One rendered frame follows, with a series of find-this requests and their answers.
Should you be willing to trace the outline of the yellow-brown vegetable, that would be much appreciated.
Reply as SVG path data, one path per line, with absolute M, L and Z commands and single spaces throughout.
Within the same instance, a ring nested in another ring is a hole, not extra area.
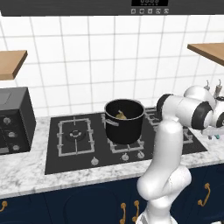
M 115 116 L 117 119 L 123 119 L 126 120 L 127 117 L 124 115 L 124 113 L 121 110 L 118 110 L 118 114 Z

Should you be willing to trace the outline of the black gas hob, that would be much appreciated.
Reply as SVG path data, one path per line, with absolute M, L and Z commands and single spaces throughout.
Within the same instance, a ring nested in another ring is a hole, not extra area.
M 103 113 L 53 117 L 50 121 L 45 174 L 79 171 L 151 159 L 159 124 L 154 108 L 145 110 L 142 134 L 132 144 L 117 144 L 106 137 Z M 144 158 L 137 157 L 141 151 Z M 128 161 L 122 155 L 129 155 Z M 91 160 L 96 157 L 97 165 Z

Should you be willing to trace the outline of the hanging metal utensil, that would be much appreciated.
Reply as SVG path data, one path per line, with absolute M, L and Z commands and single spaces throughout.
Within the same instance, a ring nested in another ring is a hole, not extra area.
M 221 80 L 219 80 L 219 84 L 216 86 L 213 97 L 217 98 L 220 95 L 222 89 Z

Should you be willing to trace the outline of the dark range hood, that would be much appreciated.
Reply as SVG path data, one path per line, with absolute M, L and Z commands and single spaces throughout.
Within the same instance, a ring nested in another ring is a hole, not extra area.
M 4 17 L 224 15 L 224 0 L 0 0 Z

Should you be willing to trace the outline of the black toaster oven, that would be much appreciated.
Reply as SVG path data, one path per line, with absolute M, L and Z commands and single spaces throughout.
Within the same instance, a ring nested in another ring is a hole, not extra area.
M 30 151 L 35 128 L 28 87 L 0 88 L 0 155 Z

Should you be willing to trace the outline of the black cooking pot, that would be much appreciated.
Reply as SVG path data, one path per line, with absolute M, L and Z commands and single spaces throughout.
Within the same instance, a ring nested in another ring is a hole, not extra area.
M 118 110 L 127 117 L 117 119 Z M 141 136 L 144 119 L 144 106 L 140 101 L 116 99 L 104 107 L 106 135 L 115 144 L 133 144 Z

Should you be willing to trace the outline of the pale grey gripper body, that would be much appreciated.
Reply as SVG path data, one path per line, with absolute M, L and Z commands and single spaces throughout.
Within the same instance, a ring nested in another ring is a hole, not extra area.
M 224 135 L 224 127 L 221 128 L 214 128 L 214 127 L 208 127 L 206 129 L 202 130 L 203 136 L 221 136 Z

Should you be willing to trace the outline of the navy cupboard door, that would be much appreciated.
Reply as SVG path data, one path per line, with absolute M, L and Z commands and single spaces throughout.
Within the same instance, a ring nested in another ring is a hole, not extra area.
M 124 180 L 45 192 L 52 224 L 120 224 L 130 191 Z
M 137 191 L 138 178 L 131 178 L 130 182 L 130 203 L 129 203 L 129 224 L 135 224 L 133 218 L 138 216 L 144 211 L 147 206 L 147 201 L 143 199 Z
M 4 200 L 8 206 L 0 212 L 0 224 L 51 224 L 41 194 L 0 199 L 0 209 Z
M 175 199 L 171 215 L 178 224 L 224 224 L 224 164 L 192 168 L 192 183 Z M 211 194 L 204 207 L 198 205 L 210 184 Z

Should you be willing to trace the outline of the wooden wall shelf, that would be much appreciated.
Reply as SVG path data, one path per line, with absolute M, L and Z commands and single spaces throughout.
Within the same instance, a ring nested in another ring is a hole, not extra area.
M 224 66 L 224 43 L 188 44 L 187 48 L 200 56 Z
M 14 80 L 27 55 L 26 50 L 0 51 L 0 81 Z

